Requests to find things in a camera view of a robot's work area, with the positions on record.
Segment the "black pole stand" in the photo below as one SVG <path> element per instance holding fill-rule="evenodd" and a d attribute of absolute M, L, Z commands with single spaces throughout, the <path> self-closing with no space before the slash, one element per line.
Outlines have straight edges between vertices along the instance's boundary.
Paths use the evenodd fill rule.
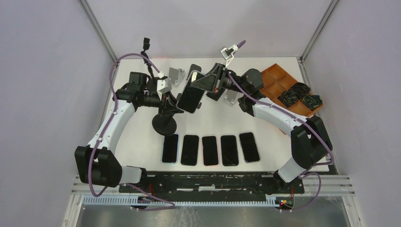
<path fill-rule="evenodd" d="M 177 123 L 173 118 L 176 113 L 176 109 L 160 107 L 158 113 L 152 118 L 153 129 L 162 136 L 173 135 L 177 130 Z"/>
<path fill-rule="evenodd" d="M 141 55 L 143 55 L 145 57 L 144 59 L 144 64 L 147 66 L 149 75 L 151 77 L 151 80 L 154 82 L 155 81 L 155 76 L 153 73 L 153 69 L 152 69 L 152 64 L 149 61 L 149 57 L 146 53 L 146 51 L 150 48 L 150 39 L 147 37 L 144 37 L 143 39 L 143 50 L 140 52 Z"/>

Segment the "black phone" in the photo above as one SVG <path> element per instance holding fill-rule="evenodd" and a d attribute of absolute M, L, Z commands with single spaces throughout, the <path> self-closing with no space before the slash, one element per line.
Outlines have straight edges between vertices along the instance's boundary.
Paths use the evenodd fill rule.
<path fill-rule="evenodd" d="M 237 166 L 239 164 L 238 147 L 234 135 L 224 135 L 220 138 L 223 166 Z"/>
<path fill-rule="evenodd" d="M 183 138 L 181 164 L 195 166 L 198 160 L 199 136 L 185 135 Z"/>
<path fill-rule="evenodd" d="M 193 70 L 190 72 L 184 90 L 182 91 L 180 98 L 177 100 L 176 107 L 178 109 L 191 114 L 195 113 L 205 91 L 196 87 L 192 87 L 192 83 L 203 77 L 204 75 L 198 70 Z"/>

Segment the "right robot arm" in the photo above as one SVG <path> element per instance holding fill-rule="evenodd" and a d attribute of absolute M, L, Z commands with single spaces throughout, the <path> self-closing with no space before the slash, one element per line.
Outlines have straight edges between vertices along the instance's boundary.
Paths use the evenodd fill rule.
<path fill-rule="evenodd" d="M 290 137 L 291 158 L 273 175 L 273 187 L 279 193 L 287 192 L 295 178 L 321 165 L 319 161 L 326 155 L 333 155 L 332 143 L 322 119 L 296 114 L 262 94 L 262 73 L 257 69 L 249 69 L 238 76 L 224 64 L 215 63 L 205 74 L 191 69 L 187 85 L 214 94 L 221 89 L 242 93 L 239 106 L 243 112 L 274 125 Z"/>

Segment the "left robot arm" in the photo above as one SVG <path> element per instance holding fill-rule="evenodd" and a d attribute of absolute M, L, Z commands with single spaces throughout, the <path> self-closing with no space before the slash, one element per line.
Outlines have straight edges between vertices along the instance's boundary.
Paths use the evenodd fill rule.
<path fill-rule="evenodd" d="M 122 166 L 114 155 L 115 149 L 128 121 L 142 106 L 158 108 L 152 119 L 152 127 L 158 134 L 175 133 L 177 124 L 173 115 L 178 110 L 171 89 L 171 80 L 162 73 L 155 79 L 145 73 L 130 73 L 128 83 L 112 97 L 111 109 L 98 132 L 87 145 L 78 146 L 74 152 L 81 182 L 105 187 L 130 183 L 139 193 L 148 188 L 146 169 Z"/>

